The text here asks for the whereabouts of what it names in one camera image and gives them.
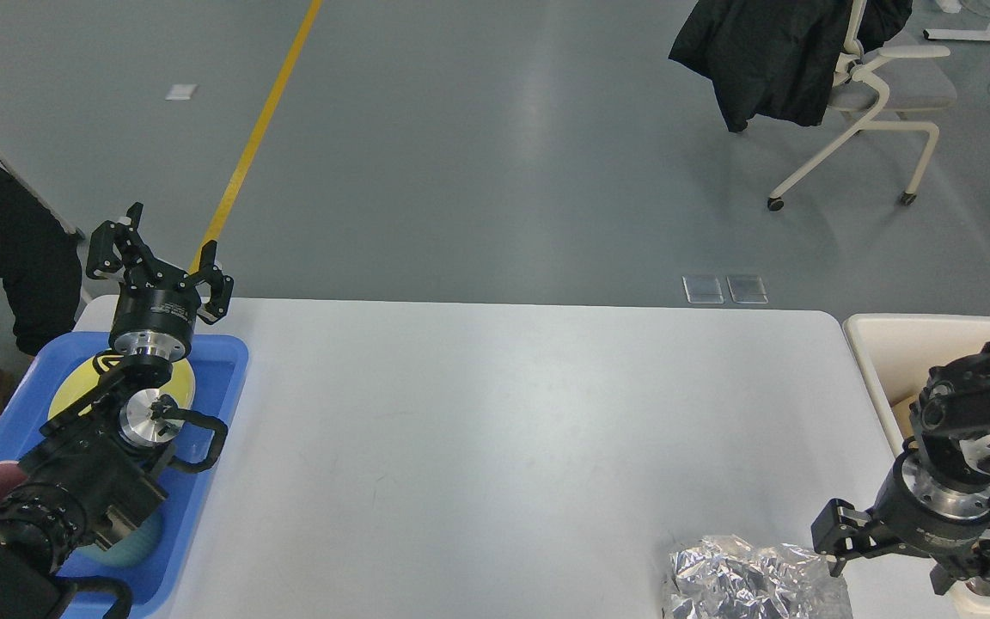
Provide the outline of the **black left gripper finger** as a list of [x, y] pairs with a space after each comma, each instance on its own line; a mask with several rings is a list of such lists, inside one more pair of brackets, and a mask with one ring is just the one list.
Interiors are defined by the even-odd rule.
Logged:
[[[186, 290], [191, 298], [196, 298], [197, 317], [205, 324], [213, 325], [228, 314], [235, 279], [225, 274], [216, 263], [217, 240], [208, 240], [200, 249], [198, 267], [186, 275]], [[208, 287], [208, 301], [203, 301], [198, 287]]]
[[156, 287], [156, 258], [140, 235], [143, 204], [124, 216], [99, 224], [91, 234], [86, 260], [88, 279], [116, 279], [130, 290]]

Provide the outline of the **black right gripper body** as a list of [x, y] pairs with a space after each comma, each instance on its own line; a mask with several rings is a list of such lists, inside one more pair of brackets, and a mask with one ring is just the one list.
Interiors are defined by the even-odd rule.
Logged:
[[869, 509], [869, 556], [990, 557], [990, 475], [970, 477], [947, 485], [918, 451], [903, 451]]

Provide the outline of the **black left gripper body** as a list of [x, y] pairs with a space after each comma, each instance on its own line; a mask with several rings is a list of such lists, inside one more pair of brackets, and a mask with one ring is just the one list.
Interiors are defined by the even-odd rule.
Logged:
[[125, 287], [107, 344], [120, 355], [152, 355], [177, 362], [192, 350], [200, 296], [188, 290]]

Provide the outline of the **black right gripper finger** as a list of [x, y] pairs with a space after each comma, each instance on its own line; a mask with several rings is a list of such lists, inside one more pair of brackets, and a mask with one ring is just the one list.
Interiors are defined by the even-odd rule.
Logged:
[[957, 581], [990, 581], [990, 525], [967, 548], [936, 554], [932, 560], [935, 567], [930, 572], [930, 581], [935, 595], [946, 595]]
[[849, 561], [876, 559], [887, 554], [920, 557], [880, 518], [855, 509], [853, 503], [830, 499], [810, 526], [815, 553], [825, 557], [828, 573], [840, 577]]

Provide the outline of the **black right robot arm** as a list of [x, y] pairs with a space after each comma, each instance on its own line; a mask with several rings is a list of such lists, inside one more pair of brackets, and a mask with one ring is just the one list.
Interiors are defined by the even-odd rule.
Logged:
[[815, 552], [832, 577], [856, 559], [932, 559], [936, 595], [990, 581], [990, 340], [930, 368], [908, 423], [870, 508], [837, 498], [822, 508], [810, 526]]

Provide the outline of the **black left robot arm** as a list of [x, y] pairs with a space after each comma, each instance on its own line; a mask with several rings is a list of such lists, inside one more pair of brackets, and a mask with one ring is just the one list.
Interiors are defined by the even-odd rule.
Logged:
[[162, 392], [192, 349], [197, 320], [228, 313], [235, 281], [205, 242], [196, 271], [156, 258], [140, 236], [143, 205], [90, 237], [86, 274], [120, 278], [107, 345], [120, 356], [97, 383], [40, 427], [20, 459], [23, 481], [0, 499], [0, 618], [59, 618], [80, 592], [107, 594], [107, 618], [130, 615], [129, 584], [63, 577], [75, 549], [110, 549], [168, 498], [166, 469], [196, 475], [216, 465], [229, 428]]

